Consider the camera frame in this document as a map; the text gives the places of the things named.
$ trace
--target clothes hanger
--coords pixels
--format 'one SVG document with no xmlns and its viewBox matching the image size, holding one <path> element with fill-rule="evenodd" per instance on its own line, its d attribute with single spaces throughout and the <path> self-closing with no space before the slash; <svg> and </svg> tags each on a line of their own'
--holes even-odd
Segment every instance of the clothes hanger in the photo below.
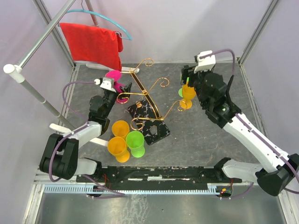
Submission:
<svg viewBox="0 0 299 224">
<path fill-rule="evenodd" d="M 122 37 L 121 36 L 122 39 L 130 40 L 130 41 L 132 40 L 131 35 L 123 27 L 121 27 L 119 24 L 117 24 L 116 22 L 114 22 L 113 20 L 109 19 L 108 17 L 106 17 L 104 15 L 101 15 L 99 13 L 95 13 L 95 12 L 92 12 L 92 11 L 84 10 L 84 9 L 71 9 L 71 10 L 67 11 L 66 13 L 73 13 L 73 12 L 88 13 L 88 14 L 92 14 L 92 15 L 96 15 L 98 17 L 101 17 L 101 18 L 111 22 L 112 24 L 116 25 L 119 29 L 121 29 L 127 35 L 127 37 Z"/>
</svg>

